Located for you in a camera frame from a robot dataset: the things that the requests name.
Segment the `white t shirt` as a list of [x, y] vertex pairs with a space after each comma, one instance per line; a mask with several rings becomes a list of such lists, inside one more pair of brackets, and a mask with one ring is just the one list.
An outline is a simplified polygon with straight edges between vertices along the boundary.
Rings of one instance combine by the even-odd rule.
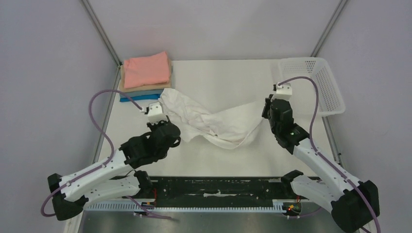
[[251, 144], [263, 118], [257, 101], [212, 113], [181, 92], [166, 88], [159, 98], [163, 110], [181, 131], [184, 142], [201, 136], [227, 150]]

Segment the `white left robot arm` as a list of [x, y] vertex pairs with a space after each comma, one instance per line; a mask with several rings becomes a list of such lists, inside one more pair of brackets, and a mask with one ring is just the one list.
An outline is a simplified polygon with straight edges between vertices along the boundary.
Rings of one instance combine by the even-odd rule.
[[149, 132], [131, 137], [105, 161], [67, 176], [50, 175], [52, 216], [63, 221], [100, 201], [134, 195], [149, 197], [153, 184], [147, 172], [139, 168], [164, 159], [170, 148], [180, 144], [181, 131], [169, 120], [147, 125]]

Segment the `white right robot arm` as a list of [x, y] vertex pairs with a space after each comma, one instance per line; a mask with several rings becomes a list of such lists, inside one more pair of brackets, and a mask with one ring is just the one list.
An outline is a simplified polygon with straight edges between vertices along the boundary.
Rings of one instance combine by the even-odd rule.
[[316, 173], [318, 183], [299, 170], [281, 178], [281, 193], [287, 198], [303, 196], [328, 211], [337, 226], [353, 233], [380, 215], [377, 186], [362, 182], [314, 147], [310, 134], [294, 122], [287, 100], [273, 94], [265, 99], [262, 117], [270, 124], [277, 143]]

